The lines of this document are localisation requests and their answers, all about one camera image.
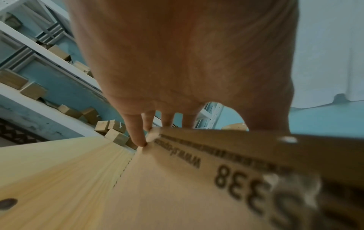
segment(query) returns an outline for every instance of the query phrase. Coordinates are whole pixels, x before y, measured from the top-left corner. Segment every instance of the hand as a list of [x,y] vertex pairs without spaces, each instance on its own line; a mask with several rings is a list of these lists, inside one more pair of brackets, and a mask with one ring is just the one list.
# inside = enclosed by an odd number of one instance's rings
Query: hand
[[289,131],[296,0],[68,0],[95,79],[145,146],[156,110],[192,128],[207,102],[250,130]]

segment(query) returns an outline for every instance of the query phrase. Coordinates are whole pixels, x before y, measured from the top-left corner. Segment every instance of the finger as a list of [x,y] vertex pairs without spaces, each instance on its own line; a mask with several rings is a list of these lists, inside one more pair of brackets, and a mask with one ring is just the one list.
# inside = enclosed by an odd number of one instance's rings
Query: finger
[[145,131],[149,132],[152,129],[154,116],[155,110],[148,111],[141,115],[141,117],[143,118],[143,128]]
[[144,147],[147,145],[143,131],[143,119],[141,115],[121,115],[125,121],[126,129],[137,146]]
[[194,128],[198,114],[187,115],[183,114],[182,128]]
[[171,127],[173,124],[174,113],[162,113],[162,126],[163,127]]

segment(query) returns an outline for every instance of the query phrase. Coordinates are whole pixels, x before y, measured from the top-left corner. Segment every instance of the wood grain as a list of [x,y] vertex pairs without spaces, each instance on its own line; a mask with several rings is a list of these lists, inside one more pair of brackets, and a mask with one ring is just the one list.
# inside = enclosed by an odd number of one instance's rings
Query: wood grain
[[2,148],[1,229],[95,229],[132,156],[96,137]]

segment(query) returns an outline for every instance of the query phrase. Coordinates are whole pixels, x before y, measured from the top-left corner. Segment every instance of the white curtain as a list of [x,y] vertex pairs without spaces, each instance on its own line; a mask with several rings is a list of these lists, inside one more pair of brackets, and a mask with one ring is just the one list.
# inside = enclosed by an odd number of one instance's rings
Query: white curtain
[[364,0],[300,0],[292,107],[364,100]]

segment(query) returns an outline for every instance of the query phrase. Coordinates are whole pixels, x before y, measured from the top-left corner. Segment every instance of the hole in wood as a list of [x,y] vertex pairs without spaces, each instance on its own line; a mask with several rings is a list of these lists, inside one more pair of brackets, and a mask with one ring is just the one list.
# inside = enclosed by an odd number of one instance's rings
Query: hole in wood
[[0,210],[1,211],[9,210],[10,208],[14,207],[17,203],[18,200],[14,198],[0,200]]

